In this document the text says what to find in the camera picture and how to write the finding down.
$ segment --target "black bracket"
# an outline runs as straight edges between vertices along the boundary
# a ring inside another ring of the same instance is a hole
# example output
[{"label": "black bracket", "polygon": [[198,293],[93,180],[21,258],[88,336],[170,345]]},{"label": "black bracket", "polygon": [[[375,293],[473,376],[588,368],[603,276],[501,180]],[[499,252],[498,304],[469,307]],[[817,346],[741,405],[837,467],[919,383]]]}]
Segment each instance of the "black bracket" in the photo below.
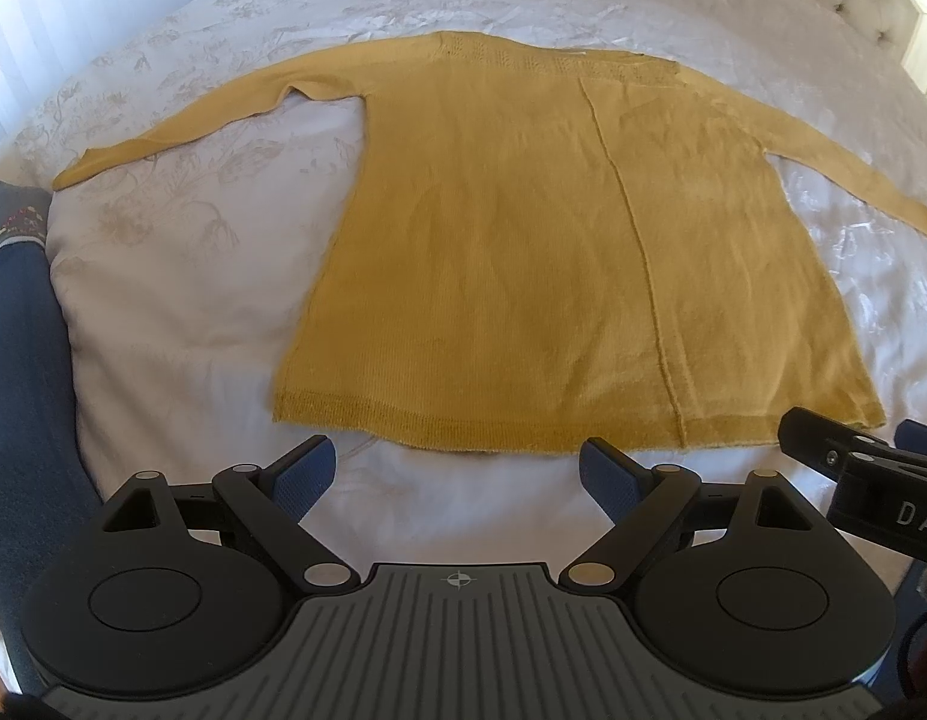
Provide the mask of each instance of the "black bracket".
[{"label": "black bracket", "polygon": [[836,482],[834,527],[927,562],[927,455],[801,408],[783,416],[778,437],[785,454]]},{"label": "black bracket", "polygon": [[625,595],[664,555],[698,530],[726,528],[742,485],[704,484],[682,466],[645,469],[603,439],[580,447],[580,482],[613,527],[560,573],[584,594]]},{"label": "black bracket", "polygon": [[212,479],[234,546],[295,595],[348,592],[359,584],[353,568],[298,524],[332,482],[334,468],[332,442],[313,436],[267,469],[233,466]]}]

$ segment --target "bed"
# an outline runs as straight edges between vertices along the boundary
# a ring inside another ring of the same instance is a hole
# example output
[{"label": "bed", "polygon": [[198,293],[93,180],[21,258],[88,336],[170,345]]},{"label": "bed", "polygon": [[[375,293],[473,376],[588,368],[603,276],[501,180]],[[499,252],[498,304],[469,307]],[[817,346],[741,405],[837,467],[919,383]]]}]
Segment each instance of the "bed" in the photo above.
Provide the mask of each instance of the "bed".
[{"label": "bed", "polygon": [[[852,0],[197,0],[34,111],[0,144],[0,178],[49,186],[87,146],[132,137],[287,57],[469,29],[675,59],[810,122],[927,202],[927,101],[899,65],[916,15],[907,0],[885,1],[861,30],[841,18]],[[267,464],[320,431],[272,422],[270,380],[361,137],[359,100],[292,95],[55,196],[47,253],[71,331],[81,446],[104,495],[140,469],[184,484]],[[889,415],[880,435],[906,416],[927,422],[927,238],[805,167],[774,165],[857,330]],[[329,435],[337,478],[303,524],[364,573],[373,562],[531,560],[556,572],[609,527],[573,456],[440,454]],[[635,456],[719,482],[772,466],[820,507],[831,493],[776,447]],[[895,586],[907,560],[857,546]]]}]

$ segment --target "sweater sleeve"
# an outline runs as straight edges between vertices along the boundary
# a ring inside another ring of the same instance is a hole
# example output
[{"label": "sweater sleeve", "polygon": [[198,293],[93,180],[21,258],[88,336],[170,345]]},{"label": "sweater sleeve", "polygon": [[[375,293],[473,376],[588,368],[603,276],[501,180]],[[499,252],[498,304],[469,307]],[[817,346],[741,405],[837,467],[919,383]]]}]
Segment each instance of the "sweater sleeve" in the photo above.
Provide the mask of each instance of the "sweater sleeve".
[{"label": "sweater sleeve", "polygon": [[758,103],[704,74],[682,68],[681,76],[692,90],[736,119],[768,153],[812,167],[863,202],[927,235],[927,205],[903,194],[882,172],[852,151],[810,124]]},{"label": "sweater sleeve", "polygon": [[191,143],[230,122],[268,113],[295,89],[311,100],[363,97],[407,62],[424,62],[439,43],[431,36],[351,43],[293,57],[217,87],[142,135],[104,148],[88,148],[54,178],[54,191],[104,170],[135,162],[182,143]]}]

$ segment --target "ribbed gray plate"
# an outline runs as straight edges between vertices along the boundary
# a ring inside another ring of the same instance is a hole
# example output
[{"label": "ribbed gray plate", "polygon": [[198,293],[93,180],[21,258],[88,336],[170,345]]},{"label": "ribbed gray plate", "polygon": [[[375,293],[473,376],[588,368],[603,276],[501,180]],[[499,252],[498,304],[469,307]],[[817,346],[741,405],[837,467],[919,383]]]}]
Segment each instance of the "ribbed gray plate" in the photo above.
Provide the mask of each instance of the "ribbed gray plate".
[{"label": "ribbed gray plate", "polygon": [[382,565],[370,586],[304,603],[228,682],[162,701],[54,688],[73,720],[862,720],[860,685],[759,702],[697,685],[650,654],[614,602],[554,587],[538,565]]}]

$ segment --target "metal pin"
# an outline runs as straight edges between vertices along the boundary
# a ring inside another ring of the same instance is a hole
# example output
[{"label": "metal pin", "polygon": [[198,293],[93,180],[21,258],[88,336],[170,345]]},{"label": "metal pin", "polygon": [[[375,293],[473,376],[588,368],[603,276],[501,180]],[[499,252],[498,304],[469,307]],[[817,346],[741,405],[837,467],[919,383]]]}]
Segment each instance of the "metal pin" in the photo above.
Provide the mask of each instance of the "metal pin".
[{"label": "metal pin", "polygon": [[602,584],[610,584],[616,575],[610,566],[601,562],[579,562],[570,567],[567,576],[574,584],[599,587]]},{"label": "metal pin", "polygon": [[338,562],[318,562],[303,572],[303,578],[318,587],[336,587],[350,579],[350,569]]}]

